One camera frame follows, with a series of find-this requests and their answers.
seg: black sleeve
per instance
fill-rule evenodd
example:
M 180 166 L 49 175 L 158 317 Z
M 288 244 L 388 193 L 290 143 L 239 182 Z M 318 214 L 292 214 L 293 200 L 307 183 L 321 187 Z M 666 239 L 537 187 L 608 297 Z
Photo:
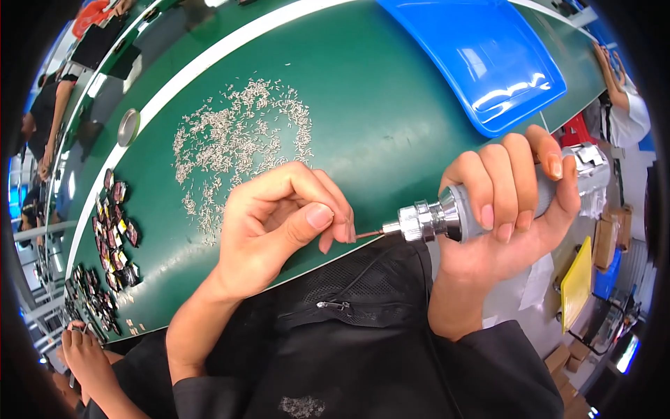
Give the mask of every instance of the black sleeve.
M 193 377 L 172 388 L 179 419 L 233 419 L 240 416 L 241 392 L 229 377 Z
M 68 81 L 68 82 L 76 82 L 79 80 L 79 76 L 75 76 L 74 74 L 65 74 L 61 81 Z
M 437 338 L 446 381 L 463 417 L 563 418 L 549 370 L 515 320 Z

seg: human hand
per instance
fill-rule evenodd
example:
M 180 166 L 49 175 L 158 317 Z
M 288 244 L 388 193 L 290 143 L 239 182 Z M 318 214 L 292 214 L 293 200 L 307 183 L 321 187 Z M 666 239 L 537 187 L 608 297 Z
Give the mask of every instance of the human hand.
M 609 60 L 610 59 L 610 50 L 605 45 L 601 45 L 600 49 L 602 50 L 603 55 L 605 55 L 605 58 L 607 58 Z
M 287 163 L 232 190 L 226 203 L 220 259 L 213 276 L 220 297 L 238 300 L 263 291 L 286 260 L 321 233 L 354 243 L 354 213 L 323 170 Z
M 591 44 L 593 45 L 594 53 L 598 59 L 598 62 L 601 64 L 607 63 L 608 59 L 605 57 L 605 53 L 602 50 L 602 47 L 595 41 L 591 41 Z
M 51 161 L 54 159 L 54 142 L 55 141 L 49 141 L 44 146 L 44 156 L 42 157 L 42 161 L 47 170 L 49 169 L 49 166 L 51 166 Z
M 128 9 L 130 9 L 130 6 L 133 5 L 133 2 L 130 0 L 121 0 L 118 2 L 116 6 L 114 6 L 114 9 L 110 13 L 110 16 L 121 16 L 124 14 Z
M 44 165 L 44 157 L 38 161 L 38 176 L 42 181 L 49 178 L 49 167 Z
M 557 181 L 554 199 L 537 219 L 534 158 Z M 482 293 L 558 246 L 581 205 L 574 157 L 562 158 L 556 140 L 537 125 L 528 127 L 525 137 L 508 134 L 501 144 L 461 154 L 445 170 L 440 191 L 460 183 L 468 190 L 473 215 L 491 233 L 465 244 L 439 236 L 443 275 L 438 280 L 459 281 Z
M 72 329 L 73 323 L 61 336 L 66 364 L 82 389 L 99 404 L 121 388 L 103 348 L 90 335 Z

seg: hair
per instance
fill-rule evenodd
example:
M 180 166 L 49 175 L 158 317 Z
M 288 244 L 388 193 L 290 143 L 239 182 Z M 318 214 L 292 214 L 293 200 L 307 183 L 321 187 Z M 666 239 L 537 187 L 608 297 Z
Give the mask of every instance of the hair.
M 18 231 L 23 231 L 23 220 L 20 220 L 20 221 L 19 221 L 19 229 L 18 229 Z M 32 248 L 33 248 L 33 243 L 32 243 L 32 240 L 31 240 L 31 239 L 26 239 L 26 240 L 20 241 L 20 242 L 19 242 L 19 246 L 21 246 L 21 247 L 24 248 L 24 249 L 26 249 L 26 248 L 28 248 L 28 247 L 30 247 L 30 248 L 32 249 Z
M 44 82 L 46 81 L 46 73 L 42 73 L 40 78 L 38 79 L 38 87 L 44 86 Z

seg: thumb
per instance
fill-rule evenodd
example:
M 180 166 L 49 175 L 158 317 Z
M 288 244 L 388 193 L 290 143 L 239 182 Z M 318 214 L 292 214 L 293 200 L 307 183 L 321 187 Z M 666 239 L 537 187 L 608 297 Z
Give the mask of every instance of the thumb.
M 314 240 L 333 221 L 334 213 L 320 202 L 311 202 L 288 217 L 278 229 L 263 236 L 263 244 L 275 261 L 283 264 L 298 249 Z

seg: rotary tool grip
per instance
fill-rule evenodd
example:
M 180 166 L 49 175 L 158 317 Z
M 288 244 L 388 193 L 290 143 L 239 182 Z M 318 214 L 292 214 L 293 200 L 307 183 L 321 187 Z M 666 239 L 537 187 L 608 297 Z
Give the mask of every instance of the rotary tool grip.
M 556 182 L 549 179 L 547 175 L 544 174 L 542 165 L 540 164 L 535 165 L 535 174 L 537 176 L 537 195 L 539 198 L 537 209 L 535 210 L 535 218 L 537 218 L 545 213 L 549 208 L 554 195 L 556 195 Z M 449 186 L 449 188 L 456 200 L 456 207 L 458 209 L 461 224 L 461 243 L 465 243 L 473 237 L 487 234 L 488 231 L 484 230 L 484 228 L 479 225 L 472 214 L 470 197 L 468 196 L 468 191 L 466 190 L 465 185 Z

